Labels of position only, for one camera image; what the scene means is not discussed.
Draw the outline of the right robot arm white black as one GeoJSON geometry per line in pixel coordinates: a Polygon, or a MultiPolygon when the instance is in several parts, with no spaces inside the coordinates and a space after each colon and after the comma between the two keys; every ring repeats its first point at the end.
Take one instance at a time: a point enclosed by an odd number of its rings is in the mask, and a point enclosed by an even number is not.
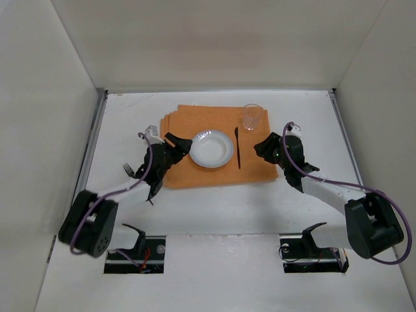
{"type": "Polygon", "coordinates": [[[292,188],[319,199],[344,216],[340,226],[321,222],[305,229],[302,234],[307,252],[348,248],[364,259],[381,263],[378,254],[406,241],[404,254],[391,264],[408,258],[413,243],[410,225],[398,205],[383,192],[324,178],[319,168],[306,162],[302,141],[296,135],[271,133],[254,150],[258,157],[278,165],[292,188]]]}

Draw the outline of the aluminium table rail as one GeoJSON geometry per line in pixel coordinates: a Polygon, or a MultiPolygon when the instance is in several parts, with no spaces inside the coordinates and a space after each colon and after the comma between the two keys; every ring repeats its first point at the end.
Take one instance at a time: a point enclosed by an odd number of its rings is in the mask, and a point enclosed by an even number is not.
{"type": "Polygon", "coordinates": [[[339,127],[340,127],[341,132],[342,132],[342,136],[343,136],[344,143],[345,143],[347,151],[348,151],[348,155],[350,157],[350,161],[351,161],[352,166],[354,168],[354,173],[355,173],[356,179],[357,179],[358,183],[360,185],[362,185],[363,180],[361,178],[361,174],[359,172],[358,164],[356,162],[356,158],[355,158],[352,146],[350,144],[348,134],[346,132],[346,128],[345,128],[345,125],[344,125],[344,122],[343,122],[343,119],[342,119],[342,116],[341,116],[341,111],[339,110],[339,106],[338,106],[338,103],[337,103],[337,98],[336,98],[335,91],[336,91],[336,89],[330,89],[328,91],[328,94],[329,94],[331,104],[332,104],[332,107],[334,109],[334,113],[336,115],[339,127]]]}
{"type": "Polygon", "coordinates": [[[95,152],[96,144],[98,141],[99,130],[101,128],[101,123],[102,123],[105,106],[106,106],[107,98],[108,98],[108,90],[104,88],[96,88],[96,92],[97,92],[98,99],[97,99],[94,115],[92,118],[92,123],[90,124],[90,129],[89,129],[88,138],[86,141],[86,146],[84,149],[81,167],[77,176],[77,182],[76,182],[75,190],[74,190],[71,202],[70,202],[70,206],[66,209],[64,219],[66,219],[69,213],[69,210],[73,202],[75,201],[75,198],[78,195],[78,193],[82,191],[83,189],[85,189],[88,176],[90,173],[92,159],[94,157],[94,152],[95,152]]]}

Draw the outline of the black plastic fork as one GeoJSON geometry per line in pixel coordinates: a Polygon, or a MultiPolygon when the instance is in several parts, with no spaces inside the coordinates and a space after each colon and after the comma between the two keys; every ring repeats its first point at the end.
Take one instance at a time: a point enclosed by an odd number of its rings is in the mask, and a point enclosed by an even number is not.
{"type": "Polygon", "coordinates": [[[129,177],[134,177],[134,176],[135,176],[135,172],[134,172],[134,170],[130,167],[130,165],[129,165],[128,163],[124,163],[124,164],[122,165],[122,167],[123,167],[124,171],[126,172],[126,174],[127,174],[129,177]]]}

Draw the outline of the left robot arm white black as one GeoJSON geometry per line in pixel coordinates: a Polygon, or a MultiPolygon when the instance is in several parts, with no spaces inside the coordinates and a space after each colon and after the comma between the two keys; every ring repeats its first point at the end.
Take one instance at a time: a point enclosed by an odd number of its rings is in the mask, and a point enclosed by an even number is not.
{"type": "Polygon", "coordinates": [[[84,189],[76,195],[58,232],[58,240],[69,246],[72,254],[98,258],[108,249],[125,252],[142,247],[144,232],[119,224],[118,211],[150,202],[162,189],[169,169],[189,154],[192,140],[171,133],[161,138],[155,126],[138,137],[147,150],[137,170],[123,165],[128,182],[101,192],[84,189]]]}

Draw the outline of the right aluminium table rail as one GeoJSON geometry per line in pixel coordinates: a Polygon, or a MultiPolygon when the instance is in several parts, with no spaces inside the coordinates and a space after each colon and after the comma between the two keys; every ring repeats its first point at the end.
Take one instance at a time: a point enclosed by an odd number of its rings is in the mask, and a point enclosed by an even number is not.
{"type": "Polygon", "coordinates": [[[342,116],[341,116],[341,111],[339,110],[339,106],[338,106],[338,103],[337,103],[337,98],[336,98],[335,91],[336,91],[336,89],[330,89],[328,91],[328,94],[329,94],[331,104],[332,104],[332,107],[334,109],[334,113],[336,115],[339,127],[340,127],[341,132],[342,132],[342,136],[343,136],[344,143],[345,143],[347,151],[348,151],[348,155],[350,157],[350,161],[351,161],[352,166],[354,168],[354,173],[355,173],[356,179],[357,179],[358,183],[360,185],[362,185],[363,180],[361,178],[361,174],[359,172],[358,164],[356,162],[356,158],[355,158],[352,146],[350,144],[348,134],[346,132],[346,128],[345,128],[345,125],[344,125],[344,122],[343,122],[343,119],[342,119],[342,116]]]}

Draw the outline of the white round plate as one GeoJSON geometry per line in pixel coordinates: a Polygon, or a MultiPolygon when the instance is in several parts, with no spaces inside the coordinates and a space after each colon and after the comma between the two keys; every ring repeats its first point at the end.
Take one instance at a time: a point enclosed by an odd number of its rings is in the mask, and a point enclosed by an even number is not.
{"type": "Polygon", "coordinates": [[[225,133],[205,130],[192,139],[189,155],[201,167],[219,168],[231,160],[233,152],[233,142],[225,133]]]}

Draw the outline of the orange cloth placemat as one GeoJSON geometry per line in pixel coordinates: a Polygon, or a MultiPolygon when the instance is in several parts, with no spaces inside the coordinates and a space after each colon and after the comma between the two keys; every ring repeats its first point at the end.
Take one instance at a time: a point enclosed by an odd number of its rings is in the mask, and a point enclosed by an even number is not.
{"type": "Polygon", "coordinates": [[[190,156],[185,156],[168,170],[163,184],[171,189],[212,187],[272,181],[278,177],[274,164],[258,157],[254,146],[270,134],[268,111],[261,110],[260,120],[254,130],[242,126],[242,107],[209,107],[179,105],[178,109],[165,115],[161,120],[161,136],[167,132],[185,139],[192,139],[201,131],[219,130],[240,148],[240,157],[232,159],[220,168],[204,168],[197,165],[190,156]]]}

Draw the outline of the left aluminium table rail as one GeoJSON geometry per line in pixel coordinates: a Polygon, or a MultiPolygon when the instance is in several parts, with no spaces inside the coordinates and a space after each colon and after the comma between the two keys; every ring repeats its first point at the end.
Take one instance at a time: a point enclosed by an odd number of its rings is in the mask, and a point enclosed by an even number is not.
{"type": "Polygon", "coordinates": [[[78,193],[82,191],[83,189],[85,189],[88,176],[90,173],[92,159],[94,157],[94,152],[95,152],[96,144],[98,141],[99,130],[101,128],[101,123],[102,123],[105,106],[106,106],[107,98],[108,98],[108,90],[104,88],[96,88],[96,92],[97,92],[98,99],[97,99],[94,115],[92,118],[92,123],[90,124],[90,129],[89,129],[88,138],[86,141],[86,146],[84,149],[81,167],[77,176],[77,182],[76,182],[75,190],[74,190],[71,202],[70,202],[70,206],[66,209],[64,219],[66,219],[69,213],[69,210],[73,202],[75,201],[75,198],[78,195],[78,193]]]}

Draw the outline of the black plastic knife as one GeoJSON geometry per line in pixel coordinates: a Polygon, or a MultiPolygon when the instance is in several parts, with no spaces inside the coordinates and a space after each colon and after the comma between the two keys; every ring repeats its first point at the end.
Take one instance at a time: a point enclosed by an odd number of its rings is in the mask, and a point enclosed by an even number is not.
{"type": "Polygon", "coordinates": [[[236,139],[236,149],[237,149],[237,163],[239,170],[241,169],[241,154],[240,154],[240,146],[239,146],[239,128],[236,127],[234,130],[235,139],[236,139]]]}

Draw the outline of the clear plastic cup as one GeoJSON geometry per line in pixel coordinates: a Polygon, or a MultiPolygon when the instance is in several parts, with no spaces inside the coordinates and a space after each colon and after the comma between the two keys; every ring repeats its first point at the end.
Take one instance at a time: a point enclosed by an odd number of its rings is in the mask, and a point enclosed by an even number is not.
{"type": "Polygon", "coordinates": [[[245,129],[252,131],[259,125],[264,109],[257,104],[250,103],[243,107],[242,125],[245,129]]]}

